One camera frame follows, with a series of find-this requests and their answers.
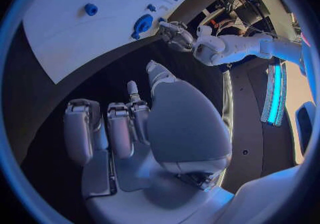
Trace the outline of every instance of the white panel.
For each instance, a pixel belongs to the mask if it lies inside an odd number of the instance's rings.
[[[135,41],[133,26],[144,14],[153,26],[140,38],[157,32],[157,20],[167,18],[184,0],[35,0],[23,25],[30,46],[50,78],[58,83],[71,72],[112,49]],[[88,16],[84,6],[98,7]],[[156,12],[146,9],[153,4]]]

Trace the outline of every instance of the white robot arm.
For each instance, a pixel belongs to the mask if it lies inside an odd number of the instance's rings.
[[[288,60],[298,64],[304,70],[301,45],[298,43],[278,40],[265,33],[256,34],[252,37],[235,35],[217,37],[211,35],[212,29],[209,26],[199,26],[197,28],[197,40],[191,41],[192,35],[185,30],[186,25],[182,26],[178,22],[168,23],[164,21],[159,24],[162,34],[166,36],[166,38],[164,36],[163,38],[169,46],[174,45],[174,49],[178,51],[192,51],[193,56],[207,66],[232,63],[240,61],[248,55],[256,55],[264,59],[275,56]],[[192,50],[190,48],[185,49],[185,45],[190,45],[190,42],[192,42]]]

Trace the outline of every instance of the blue light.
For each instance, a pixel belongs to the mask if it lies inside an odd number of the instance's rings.
[[[280,65],[275,65],[275,86],[273,91],[273,98],[271,103],[271,110],[268,118],[268,122],[274,123],[277,117],[280,92],[281,92],[281,67]]]

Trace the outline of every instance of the robotic hand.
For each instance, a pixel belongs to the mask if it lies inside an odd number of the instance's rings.
[[[281,41],[261,33],[252,37],[235,35],[212,36],[209,26],[197,28],[197,40],[186,31],[187,26],[179,22],[159,23],[162,38],[168,46],[181,52],[192,52],[193,56],[207,66],[217,66],[244,59],[248,55],[270,59],[272,56],[298,64],[303,72],[301,45]]]

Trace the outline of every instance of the dark floor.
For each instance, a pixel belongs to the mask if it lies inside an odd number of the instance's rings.
[[[81,197],[81,169],[67,157],[63,140],[62,117],[70,99],[87,98],[101,103],[128,102],[126,83],[135,80],[140,95],[150,101],[145,66],[155,60],[201,90],[222,112],[222,73],[206,67],[190,53],[173,52],[161,41],[152,43],[113,62],[75,89],[54,110],[38,130],[22,163],[22,169],[37,191],[57,211],[75,223],[89,223],[90,216]]]

